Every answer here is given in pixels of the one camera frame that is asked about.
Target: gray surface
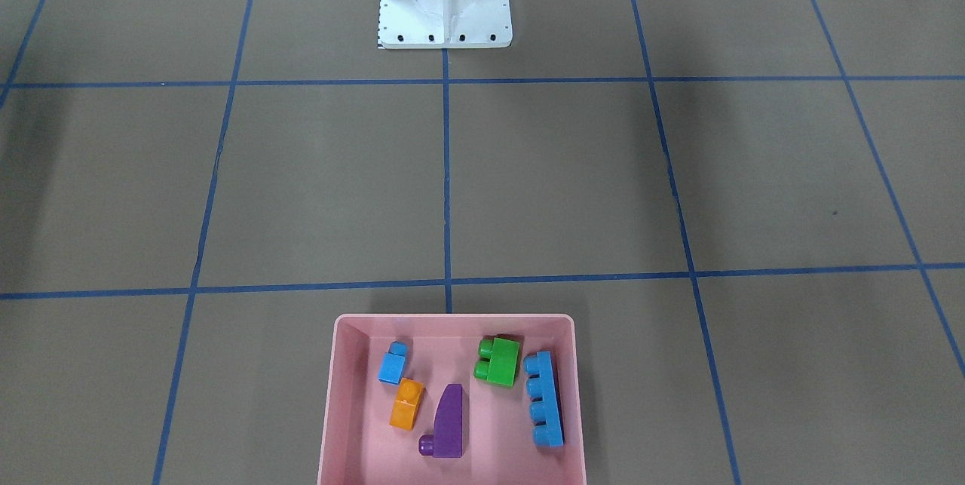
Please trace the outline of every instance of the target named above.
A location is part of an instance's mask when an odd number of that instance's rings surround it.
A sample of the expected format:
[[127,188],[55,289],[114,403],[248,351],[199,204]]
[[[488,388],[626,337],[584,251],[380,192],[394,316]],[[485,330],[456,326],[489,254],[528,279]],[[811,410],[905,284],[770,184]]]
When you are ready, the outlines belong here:
[[[57,89],[229,80],[246,0],[47,0],[10,76],[38,1],[0,1],[0,482],[313,483],[335,317],[447,284],[575,319],[590,483],[962,482],[963,369],[810,0],[637,0],[699,302],[630,0],[513,0],[511,48],[449,53],[575,83]],[[958,1],[817,4],[896,75],[855,99],[961,343]],[[376,4],[254,0],[240,78],[441,80]]]

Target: green block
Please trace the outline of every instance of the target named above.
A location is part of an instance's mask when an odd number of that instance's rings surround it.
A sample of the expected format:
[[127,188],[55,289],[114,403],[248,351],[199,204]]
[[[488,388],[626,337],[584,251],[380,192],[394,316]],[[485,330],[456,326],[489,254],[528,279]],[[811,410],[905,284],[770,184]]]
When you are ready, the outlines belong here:
[[519,342],[506,338],[483,338],[479,342],[479,362],[473,375],[484,382],[511,388],[516,381]]

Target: long blue block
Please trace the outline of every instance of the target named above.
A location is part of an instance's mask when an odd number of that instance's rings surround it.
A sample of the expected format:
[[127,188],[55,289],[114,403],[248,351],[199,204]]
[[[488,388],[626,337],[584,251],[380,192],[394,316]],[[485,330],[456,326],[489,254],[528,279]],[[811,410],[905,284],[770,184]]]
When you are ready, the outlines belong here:
[[530,376],[526,380],[526,393],[533,399],[530,404],[530,417],[535,424],[533,441],[544,447],[560,447],[562,420],[559,419],[553,359],[548,351],[540,351],[523,359],[523,366]]
[[399,385],[403,378],[403,369],[406,368],[406,356],[409,348],[401,342],[392,342],[389,352],[382,358],[382,366],[378,369],[378,380],[383,383]]

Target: blue grid line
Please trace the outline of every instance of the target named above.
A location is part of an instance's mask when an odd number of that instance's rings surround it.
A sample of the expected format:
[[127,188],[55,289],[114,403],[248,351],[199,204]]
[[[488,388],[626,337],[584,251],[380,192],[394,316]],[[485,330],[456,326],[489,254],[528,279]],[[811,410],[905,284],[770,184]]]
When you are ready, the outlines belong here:
[[176,400],[178,400],[178,386],[180,384],[180,372],[184,364],[184,351],[187,348],[188,333],[191,328],[191,316],[194,312],[195,296],[198,288],[198,280],[201,277],[201,265],[204,261],[204,245],[207,243],[207,230],[211,221],[211,210],[214,207],[214,193],[218,186],[218,166],[221,162],[221,154],[225,148],[225,135],[228,133],[228,122],[231,120],[231,108],[234,106],[234,91],[237,87],[238,73],[241,70],[241,57],[244,55],[244,41],[248,33],[248,21],[251,18],[251,7],[255,0],[245,1],[244,18],[241,19],[241,31],[238,33],[237,50],[234,53],[234,69],[231,71],[231,86],[228,87],[228,99],[225,103],[225,114],[221,120],[221,131],[218,135],[218,148],[214,155],[214,166],[211,169],[211,182],[207,190],[207,202],[204,205],[204,219],[201,223],[201,233],[198,237],[198,258],[191,273],[191,286],[187,296],[187,303],[184,305],[184,319],[182,321],[182,332],[178,341],[178,354],[175,358],[175,366],[171,375],[171,389],[168,392],[168,404],[164,412],[164,424],[161,427],[161,437],[158,441],[158,458],[155,460],[155,473],[152,478],[152,485],[160,485],[161,472],[164,470],[164,457],[167,453],[168,439],[171,433],[171,422],[175,413]]
[[[692,82],[768,82],[768,81],[841,81],[837,76],[654,76],[658,83]],[[962,81],[965,75],[849,75],[851,81]],[[528,77],[528,78],[451,78],[451,85],[492,84],[550,84],[550,83],[645,83],[645,76],[575,76],[575,77]],[[289,86],[360,86],[360,85],[442,85],[440,78],[387,78],[387,79],[242,79],[242,80],[194,80],[194,81],[87,81],[4,84],[5,89],[127,89],[128,87],[289,87]]]
[[824,21],[824,15],[821,14],[821,8],[818,7],[817,0],[810,0],[811,6],[813,6],[814,13],[817,15],[817,20],[821,24],[821,30],[824,31],[824,38],[827,39],[828,46],[831,48],[831,55],[834,56],[835,63],[838,65],[838,71],[841,73],[841,78],[844,79],[844,86],[847,87],[848,96],[851,97],[851,106],[854,107],[855,114],[858,116],[858,122],[861,124],[861,130],[865,134],[865,140],[868,142],[868,148],[872,151],[872,156],[875,158],[875,164],[878,166],[878,173],[881,175],[881,180],[885,185],[885,189],[888,190],[888,196],[892,201],[892,206],[895,207],[895,214],[899,218],[899,223],[902,224],[902,230],[906,240],[908,241],[908,247],[911,248],[912,255],[914,256],[914,264],[917,266],[918,271],[921,274],[921,281],[924,282],[924,286],[927,289],[928,296],[931,298],[931,304],[934,306],[935,313],[938,315],[939,323],[942,325],[942,330],[945,331],[945,338],[948,338],[948,344],[951,346],[951,352],[958,362],[958,370],[961,371],[962,377],[965,377],[965,361],[962,359],[961,350],[958,348],[958,343],[955,341],[955,336],[951,332],[951,326],[948,324],[948,318],[945,316],[945,310],[942,309],[942,304],[938,300],[938,295],[935,293],[934,287],[931,285],[931,278],[928,278],[928,271],[924,268],[924,261],[921,259],[921,254],[918,250],[918,246],[914,244],[914,238],[911,234],[911,228],[908,226],[907,220],[905,219],[904,213],[902,211],[902,206],[900,206],[899,199],[895,193],[895,189],[892,187],[892,182],[888,177],[888,172],[885,170],[885,164],[881,160],[881,155],[878,152],[878,146],[875,145],[875,138],[872,137],[872,132],[869,130],[868,122],[865,120],[865,114],[861,110],[861,104],[858,103],[858,96],[854,93],[854,87],[851,86],[851,80],[844,71],[844,64],[841,62],[841,57],[838,56],[838,49],[835,47],[834,39],[831,38],[831,31],[828,29],[827,22]]
[[637,37],[640,41],[640,51],[642,59],[644,59],[644,68],[647,70],[647,80],[649,92],[651,92],[651,102],[654,104],[654,117],[656,118],[657,131],[660,134],[660,147],[663,149],[664,158],[666,159],[666,178],[669,180],[669,187],[671,187],[671,193],[673,195],[673,202],[676,204],[676,216],[678,216],[678,221],[680,224],[680,240],[683,244],[683,253],[687,259],[687,273],[690,278],[691,290],[694,294],[694,302],[697,307],[697,317],[700,319],[700,333],[703,334],[703,350],[707,355],[707,367],[710,371],[710,379],[713,382],[714,396],[717,399],[717,412],[720,414],[721,420],[721,432],[724,433],[724,442],[727,447],[728,460],[731,464],[731,475],[734,478],[734,485],[740,485],[740,468],[737,464],[737,452],[734,450],[734,439],[731,437],[731,424],[727,416],[727,405],[724,402],[724,390],[721,388],[720,375],[717,373],[717,359],[714,357],[713,344],[710,341],[710,329],[707,327],[707,316],[703,310],[703,297],[700,296],[700,283],[697,282],[697,269],[694,266],[694,256],[690,249],[690,240],[687,237],[687,224],[685,222],[685,217],[683,216],[683,206],[680,204],[680,195],[678,193],[678,186],[676,186],[676,177],[673,176],[673,162],[671,154],[669,153],[669,144],[666,141],[666,132],[664,130],[663,116],[660,111],[660,100],[657,96],[656,83],[654,82],[654,72],[651,69],[651,59],[649,59],[649,54],[647,50],[647,37],[644,34],[644,25],[640,18],[640,8],[637,4],[637,0],[630,0],[631,7],[633,8],[633,18],[637,25]]
[[449,162],[449,50],[442,50],[442,165],[443,265],[446,276],[446,313],[452,313],[452,165]]
[[30,37],[34,35],[34,29],[37,28],[37,21],[41,18],[41,12],[44,11],[44,4],[46,4],[46,2],[47,0],[39,0],[37,10],[34,10],[34,15],[30,18],[30,24],[27,25],[27,32],[24,33],[20,48],[17,49],[17,58],[14,58],[14,64],[10,68],[10,75],[7,75],[6,86],[4,86],[3,92],[0,93],[0,109],[7,103],[7,94],[10,93],[14,80],[17,79],[17,72],[20,70],[21,63],[23,63],[23,56],[27,52],[27,45],[30,44]]
[[[965,269],[965,262],[934,262],[924,268],[930,271],[959,271]],[[914,272],[918,265],[851,265],[851,266],[800,266],[784,269],[731,269],[730,271],[696,271],[697,278],[754,278],[755,276],[774,275],[833,275],[833,273],[858,272]],[[634,279],[687,279],[690,272],[627,272],[627,273],[584,273],[583,275],[518,275],[483,276],[483,278],[452,278],[452,285],[498,285],[526,283],[568,283],[580,281],[620,281]],[[164,287],[156,289],[89,289],[89,290],[41,290],[31,293],[0,293],[0,300],[42,300],[42,299],[92,299],[92,297],[111,296],[186,296],[216,295],[217,293],[278,293],[297,290],[351,290],[351,289],[389,289],[399,287],[443,287],[445,278],[400,279],[380,281],[331,281],[317,283],[279,283],[265,285],[211,285],[190,287]]]

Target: white mounting plate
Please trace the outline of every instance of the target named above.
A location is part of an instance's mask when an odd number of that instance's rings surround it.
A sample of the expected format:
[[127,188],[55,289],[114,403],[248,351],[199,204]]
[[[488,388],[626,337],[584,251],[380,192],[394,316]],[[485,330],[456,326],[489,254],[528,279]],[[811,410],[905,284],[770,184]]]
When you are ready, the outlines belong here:
[[378,48],[508,48],[513,41],[510,0],[473,0],[452,15],[448,35],[444,21],[418,0],[380,0]]

